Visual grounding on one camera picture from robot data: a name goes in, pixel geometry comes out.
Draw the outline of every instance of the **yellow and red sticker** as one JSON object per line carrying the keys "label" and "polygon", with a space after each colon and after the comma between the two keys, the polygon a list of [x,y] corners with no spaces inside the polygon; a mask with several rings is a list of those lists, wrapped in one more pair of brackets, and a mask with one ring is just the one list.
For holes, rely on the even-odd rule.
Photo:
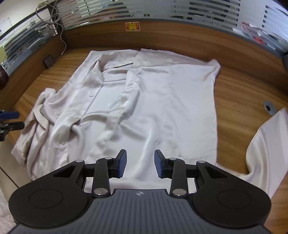
{"label": "yellow and red sticker", "polygon": [[139,22],[127,22],[125,23],[126,31],[141,31]]}

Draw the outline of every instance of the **wooden desk surface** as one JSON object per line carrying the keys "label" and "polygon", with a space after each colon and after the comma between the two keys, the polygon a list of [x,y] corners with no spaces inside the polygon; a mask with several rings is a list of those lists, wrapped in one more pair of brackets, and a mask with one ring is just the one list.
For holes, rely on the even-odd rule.
{"label": "wooden desk surface", "polygon": [[[25,120],[37,97],[45,88],[58,91],[71,77],[91,50],[111,48],[70,49],[45,70],[27,89],[15,109]],[[225,167],[247,173],[246,149],[257,129],[270,116],[264,109],[264,101],[271,101],[280,110],[288,107],[288,96],[272,88],[262,80],[243,72],[222,67],[215,83],[215,105],[218,122],[218,158]],[[14,144],[19,131],[8,136]],[[288,231],[288,174],[272,198],[272,210],[265,224],[272,233]]]}

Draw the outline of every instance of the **white cable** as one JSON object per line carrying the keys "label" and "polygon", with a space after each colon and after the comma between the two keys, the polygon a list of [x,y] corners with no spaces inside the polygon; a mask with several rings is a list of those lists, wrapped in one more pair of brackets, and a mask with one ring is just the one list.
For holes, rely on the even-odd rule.
{"label": "white cable", "polygon": [[62,39],[62,34],[63,34],[63,31],[64,31],[64,28],[63,28],[63,26],[62,26],[61,24],[58,23],[58,21],[60,20],[60,16],[61,16],[60,13],[58,12],[58,9],[55,7],[55,6],[56,6],[56,3],[57,3],[58,1],[59,1],[59,0],[56,0],[53,6],[49,4],[49,6],[52,7],[52,11],[51,11],[51,14],[50,14],[50,18],[49,18],[47,21],[43,20],[43,19],[38,15],[38,13],[37,13],[38,7],[36,8],[35,13],[36,13],[37,17],[38,17],[42,22],[44,22],[45,25],[43,25],[43,26],[41,26],[41,27],[39,27],[39,28],[36,28],[35,30],[38,30],[38,32],[40,32],[40,33],[43,32],[45,29],[49,29],[49,30],[54,31],[54,30],[57,29],[58,26],[60,25],[60,26],[62,27],[62,32],[61,32],[61,34],[60,34],[60,40],[65,44],[65,49],[64,49],[63,52],[61,53],[61,56],[62,56],[62,55],[64,54],[66,48],[67,48],[67,44],[66,44],[65,41],[63,41],[63,39]]}

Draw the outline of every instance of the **wood grain panel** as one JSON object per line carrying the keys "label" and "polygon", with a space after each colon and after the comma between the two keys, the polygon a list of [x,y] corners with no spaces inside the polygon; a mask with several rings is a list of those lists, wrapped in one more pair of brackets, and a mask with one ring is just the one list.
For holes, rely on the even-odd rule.
{"label": "wood grain panel", "polygon": [[26,89],[46,69],[43,60],[48,55],[57,59],[64,49],[59,36],[53,37],[30,55],[10,76],[6,87],[0,90],[0,109],[11,110]]}
{"label": "wood grain panel", "polygon": [[280,58],[228,33],[191,24],[140,20],[141,31],[126,32],[124,21],[97,23],[65,31],[70,48],[126,47],[169,50],[247,72],[288,93],[288,73]]}
{"label": "wood grain panel", "polygon": [[[70,49],[51,68],[44,70],[15,105],[21,119],[26,119],[45,88],[58,91],[92,49],[105,48]],[[279,110],[288,107],[288,96],[259,78],[224,65],[216,78],[214,93],[218,123],[217,161],[225,167],[246,173],[246,149],[257,129],[270,118],[264,109],[264,101],[271,101]],[[19,134],[19,131],[14,131],[8,137],[15,143]],[[288,230],[287,210],[288,174],[272,198],[266,228],[275,234],[285,234]]]}

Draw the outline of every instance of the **white cloth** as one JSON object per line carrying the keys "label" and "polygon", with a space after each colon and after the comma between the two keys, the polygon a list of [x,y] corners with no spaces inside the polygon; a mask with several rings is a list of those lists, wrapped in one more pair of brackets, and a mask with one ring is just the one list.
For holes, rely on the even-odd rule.
{"label": "white cloth", "polygon": [[15,225],[8,208],[8,202],[0,189],[0,234],[8,233]]}
{"label": "white cloth", "polygon": [[[170,187],[154,150],[186,163],[216,162],[214,81],[220,69],[168,51],[92,51],[58,92],[46,89],[29,114],[12,154],[37,179],[69,162],[115,157],[127,150],[113,188]],[[194,180],[189,180],[195,189]]]}

